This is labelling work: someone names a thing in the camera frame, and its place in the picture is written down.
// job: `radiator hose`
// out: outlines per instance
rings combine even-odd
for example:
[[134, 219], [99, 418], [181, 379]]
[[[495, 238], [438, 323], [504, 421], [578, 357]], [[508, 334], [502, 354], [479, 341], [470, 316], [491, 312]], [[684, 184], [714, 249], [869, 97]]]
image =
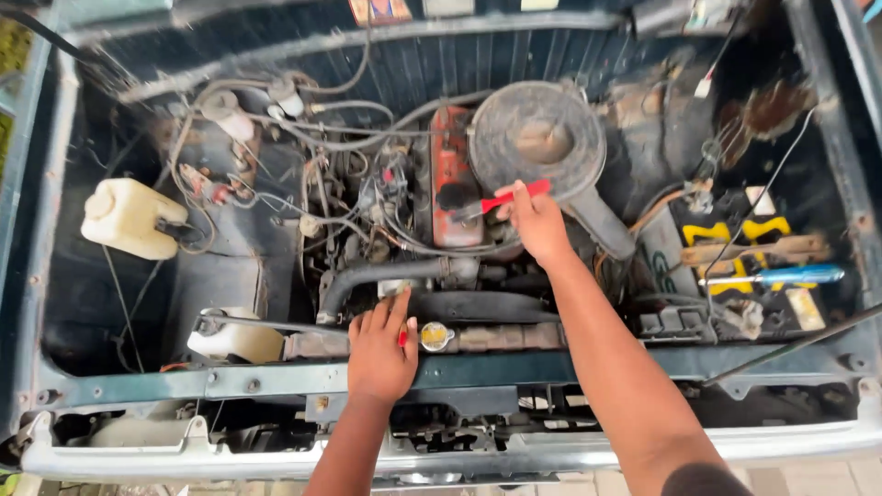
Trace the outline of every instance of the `radiator hose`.
[[458, 282], [473, 281], [478, 276], [478, 259], [426, 259], [413, 262], [353, 267], [337, 274], [318, 308], [317, 324], [335, 324], [340, 320], [340, 309], [352, 288], [366, 282], [390, 279], [444, 279]]

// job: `hand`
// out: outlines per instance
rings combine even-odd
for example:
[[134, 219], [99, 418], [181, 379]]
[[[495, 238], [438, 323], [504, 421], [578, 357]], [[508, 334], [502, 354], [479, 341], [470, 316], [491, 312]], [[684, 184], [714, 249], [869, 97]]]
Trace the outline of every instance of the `hand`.
[[524, 248], [546, 272], [554, 266], [555, 261], [565, 260], [567, 253], [574, 253], [566, 236], [564, 215], [555, 200], [547, 194], [530, 198], [527, 187], [520, 180], [499, 189], [495, 194], [500, 197], [507, 192], [514, 194], [514, 201], [501, 206], [497, 218], [511, 216], [512, 226], [518, 230]]
[[[373, 310], [349, 324], [349, 396], [369, 395], [388, 404], [397, 402], [414, 383], [416, 375], [416, 318], [407, 318], [410, 288], [396, 297], [384, 298]], [[407, 332], [404, 348], [399, 334]]]

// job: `person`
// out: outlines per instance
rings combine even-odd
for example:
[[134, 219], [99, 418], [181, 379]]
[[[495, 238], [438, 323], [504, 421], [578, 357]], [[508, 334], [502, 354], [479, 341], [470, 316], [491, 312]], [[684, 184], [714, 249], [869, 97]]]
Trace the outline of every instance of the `person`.
[[[530, 198], [523, 183], [500, 211], [545, 270], [582, 391], [609, 438], [632, 494], [745, 495], [664, 370], [619, 319], [567, 239], [560, 208]], [[348, 403], [305, 494], [367, 494], [392, 406], [416, 374], [417, 331], [410, 291], [381, 301], [349, 326]], [[399, 334], [407, 342], [399, 346]]]

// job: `blue screwdriver handle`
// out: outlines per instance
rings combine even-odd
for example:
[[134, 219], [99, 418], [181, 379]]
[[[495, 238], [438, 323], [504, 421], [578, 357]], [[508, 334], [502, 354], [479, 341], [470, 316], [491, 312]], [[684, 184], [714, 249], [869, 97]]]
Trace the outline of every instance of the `blue screwdriver handle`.
[[760, 282], [775, 284], [776, 282], [837, 282], [845, 276], [841, 267], [833, 264], [820, 264], [793, 268], [772, 268], [759, 271]]

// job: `screwdriver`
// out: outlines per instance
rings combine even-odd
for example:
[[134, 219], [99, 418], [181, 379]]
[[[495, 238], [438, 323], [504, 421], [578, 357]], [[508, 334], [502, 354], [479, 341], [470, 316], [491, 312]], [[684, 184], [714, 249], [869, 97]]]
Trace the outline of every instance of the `screwdriver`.
[[[530, 198], [533, 198], [536, 195], [547, 193], [551, 191], [551, 182], [548, 179], [540, 179], [538, 181], [533, 181], [530, 184], [527, 184], [527, 192], [530, 193]], [[451, 217], [454, 222], [465, 222], [469, 219], [474, 219], [478, 215], [486, 214], [493, 207], [499, 207], [500, 205], [504, 205], [506, 203], [514, 201], [514, 193], [508, 192], [502, 195], [499, 198], [494, 199], [482, 199], [481, 201], [476, 201], [470, 205], [466, 205], [459, 210], [454, 210], [451, 213]]]
[[745, 277], [718, 277], [713, 279], [702, 279], [699, 281], [700, 286], [710, 286], [712, 284], [730, 284], [732, 282], [758, 282], [764, 286], [769, 286], [778, 282], [786, 282], [795, 284], [798, 282], [837, 282], [845, 276], [845, 271], [841, 267], [833, 264], [820, 264], [805, 267], [792, 268], [772, 268], [759, 271], [755, 275], [747, 275]]

